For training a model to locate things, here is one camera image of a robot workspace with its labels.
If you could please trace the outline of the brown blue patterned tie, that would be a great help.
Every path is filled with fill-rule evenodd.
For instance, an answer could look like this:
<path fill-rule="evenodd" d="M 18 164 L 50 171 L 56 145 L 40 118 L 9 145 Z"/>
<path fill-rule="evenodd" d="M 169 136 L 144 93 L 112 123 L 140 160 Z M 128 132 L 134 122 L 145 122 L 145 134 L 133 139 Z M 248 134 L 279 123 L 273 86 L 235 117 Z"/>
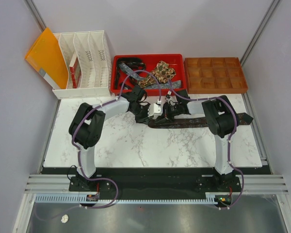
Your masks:
<path fill-rule="evenodd" d="M 239 113 L 237 116 L 240 120 L 239 125 L 250 125 L 254 119 L 247 113 Z M 168 121 L 165 123 L 155 123 L 154 120 L 150 120 L 148 127 L 153 129 L 187 129 L 207 128 L 208 124 L 205 117 L 198 117 L 175 119 L 173 122 Z"/>

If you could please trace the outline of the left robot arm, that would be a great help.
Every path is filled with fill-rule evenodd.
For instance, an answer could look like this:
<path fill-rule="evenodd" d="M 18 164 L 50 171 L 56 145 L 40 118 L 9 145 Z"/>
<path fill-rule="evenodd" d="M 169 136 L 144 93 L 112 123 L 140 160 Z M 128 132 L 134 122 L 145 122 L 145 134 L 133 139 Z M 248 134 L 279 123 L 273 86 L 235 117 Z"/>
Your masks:
<path fill-rule="evenodd" d="M 79 106 L 68 132 L 72 136 L 72 145 L 78 152 L 77 172 L 82 176 L 80 186 L 86 191 L 95 189 L 97 185 L 93 176 L 96 172 L 95 146 L 101 138 L 104 122 L 130 112 L 137 123 L 147 125 L 153 116 L 149 114 L 151 104 L 142 104 L 143 97 L 147 97 L 146 91 L 135 87 L 105 103 L 90 105 L 84 102 Z"/>

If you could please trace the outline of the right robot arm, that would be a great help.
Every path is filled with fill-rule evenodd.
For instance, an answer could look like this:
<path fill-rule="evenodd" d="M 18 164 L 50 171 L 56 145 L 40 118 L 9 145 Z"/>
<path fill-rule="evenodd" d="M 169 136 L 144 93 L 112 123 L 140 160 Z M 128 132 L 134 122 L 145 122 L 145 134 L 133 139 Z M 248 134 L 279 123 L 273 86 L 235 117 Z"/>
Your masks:
<path fill-rule="evenodd" d="M 213 187 L 224 191 L 235 179 L 235 167 L 231 159 L 232 136 L 239 126 L 239 118 L 227 96 L 201 98 L 198 100 L 176 94 L 177 102 L 167 98 L 162 107 L 164 122 L 173 122 L 181 114 L 203 114 L 210 132 L 215 138 L 216 160 Z"/>

